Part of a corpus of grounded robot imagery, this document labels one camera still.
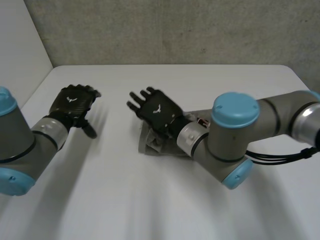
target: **gray concrete wall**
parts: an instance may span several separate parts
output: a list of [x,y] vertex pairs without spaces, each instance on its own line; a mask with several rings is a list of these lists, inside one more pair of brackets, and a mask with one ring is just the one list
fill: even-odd
[[54,66],[281,64],[320,91],[319,0],[24,1]]

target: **white wall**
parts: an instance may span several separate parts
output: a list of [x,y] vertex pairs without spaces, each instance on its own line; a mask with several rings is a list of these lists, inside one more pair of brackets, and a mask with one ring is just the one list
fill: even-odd
[[0,0],[0,86],[22,107],[52,70],[23,0]]

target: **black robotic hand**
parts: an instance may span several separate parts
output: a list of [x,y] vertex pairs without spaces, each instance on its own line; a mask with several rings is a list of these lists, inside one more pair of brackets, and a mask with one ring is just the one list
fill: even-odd
[[140,105],[136,107],[130,101],[126,104],[135,112],[138,118],[146,121],[149,126],[158,134],[168,136],[170,124],[176,119],[183,116],[182,109],[168,98],[162,91],[155,90],[152,87],[147,87],[146,92],[140,91],[140,94],[145,98],[142,100],[133,92],[130,92],[130,97]]
[[82,128],[92,139],[97,137],[96,131],[85,119],[91,105],[101,94],[91,86],[69,85],[63,88],[49,110],[47,117],[53,117],[63,122],[69,130],[71,127]]

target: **robot finger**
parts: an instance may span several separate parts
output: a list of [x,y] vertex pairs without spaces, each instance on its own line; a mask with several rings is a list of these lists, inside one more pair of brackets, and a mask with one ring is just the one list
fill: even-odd
[[140,94],[145,98],[145,100],[148,100],[151,97],[151,95],[144,90],[141,90]]
[[146,88],[151,94],[153,94],[156,90],[153,88],[153,87],[151,87],[151,86],[148,86],[147,88]]
[[145,101],[143,101],[141,98],[139,98],[134,92],[129,93],[130,97],[132,97],[133,100],[135,100],[140,106],[142,106]]
[[137,108],[134,104],[132,104],[132,102],[127,101],[126,105],[132,110],[134,111],[136,114],[139,112],[139,108]]

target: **white logo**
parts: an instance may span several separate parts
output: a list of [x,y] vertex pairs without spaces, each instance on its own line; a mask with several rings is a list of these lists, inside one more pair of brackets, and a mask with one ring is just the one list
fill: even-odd
[[67,96],[67,97],[66,97],[66,99],[69,101],[69,103],[71,103],[71,102],[73,102],[73,101],[77,100],[78,98],[70,99],[70,98]]
[[156,114],[156,113],[160,113],[160,112],[161,112],[161,105],[159,104],[158,110],[157,111],[153,111],[153,113]]

